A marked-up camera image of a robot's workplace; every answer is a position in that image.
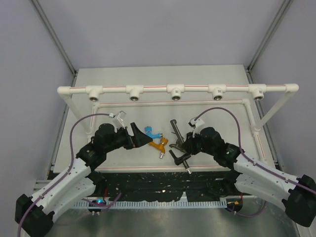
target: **metal tool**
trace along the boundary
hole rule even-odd
[[[175,154],[173,153],[172,150],[169,150],[169,153],[174,158],[176,165],[179,165],[178,162],[183,163],[184,168],[186,169],[186,171],[189,174],[192,174],[191,169],[190,169],[190,167],[189,167],[189,165],[188,165],[188,163],[186,161],[188,158],[191,157],[191,155],[187,154],[187,152],[184,149],[181,148],[181,145],[184,143],[184,138],[183,138],[183,136],[181,136],[181,133],[180,133],[179,128],[177,126],[177,120],[173,119],[173,120],[170,121],[170,123],[171,123],[171,126],[172,126],[173,130],[174,130],[174,134],[177,136],[177,141],[176,141],[176,144],[170,144],[169,146],[171,148],[176,148],[176,149],[178,149],[179,151],[181,151],[181,152],[183,152],[185,154],[180,157],[180,160],[178,160],[178,158],[175,156]]]

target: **blue plastic part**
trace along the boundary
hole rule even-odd
[[[145,133],[147,136],[151,137],[152,139],[156,139],[156,138],[161,138],[162,134],[161,133],[157,133],[157,134],[152,134],[152,127],[151,126],[147,126],[145,127]]]

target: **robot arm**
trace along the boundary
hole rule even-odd
[[[199,152],[207,153],[221,166],[231,169],[230,181],[238,191],[273,203],[302,226],[311,225],[316,216],[316,195],[300,187],[316,191],[316,184],[311,177],[303,175],[298,178],[276,170],[252,158],[238,146],[225,143],[213,127],[200,129],[200,125],[204,124],[201,119],[196,123],[192,121],[189,124],[194,131],[187,134],[186,141],[181,145],[187,153],[177,158],[169,151],[176,164]]]
[[[125,113],[120,112],[114,117],[116,132],[115,127],[109,123],[99,126],[91,141],[76,155],[71,170],[67,167],[31,197],[23,194],[18,198],[15,210],[17,223],[20,223],[27,209],[37,200],[22,224],[22,228],[30,236],[44,236],[52,228],[54,222],[77,201],[93,194],[98,189],[105,189],[105,178],[95,169],[106,160],[108,152],[120,147],[130,150],[152,141],[152,138],[142,133],[135,123],[131,123],[134,136],[130,136],[122,122],[124,116]],[[48,193],[44,193],[52,186],[54,187]]]

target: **white connector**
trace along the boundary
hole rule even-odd
[[[167,85],[167,93],[171,94],[172,100],[180,100],[181,92],[184,92],[184,84]]]
[[[89,94],[89,99],[92,102],[97,102],[99,101],[100,94],[103,94],[102,88],[101,85],[90,85],[85,88],[85,92]]]
[[[265,84],[250,84],[248,86],[248,93],[252,94],[252,98],[255,101],[262,100],[264,96],[264,92],[266,92],[267,86]]]
[[[127,85],[125,92],[129,94],[129,99],[131,101],[138,101],[139,95],[144,93],[143,85]]]
[[[223,93],[226,92],[226,85],[224,84],[209,84],[208,93],[212,93],[213,100],[223,99]]]
[[[195,120],[195,118],[196,117],[192,118],[189,122],[189,125],[193,128],[193,137],[201,132],[205,124],[202,119],[198,118],[197,120]]]

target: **white cable tray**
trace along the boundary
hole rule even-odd
[[[158,202],[158,201],[118,201],[111,209],[189,209],[189,208],[226,208],[226,199],[221,201],[201,201],[201,202],[188,202],[186,199],[171,202]],[[77,202],[72,209],[100,209],[99,207],[90,206],[86,201]]]

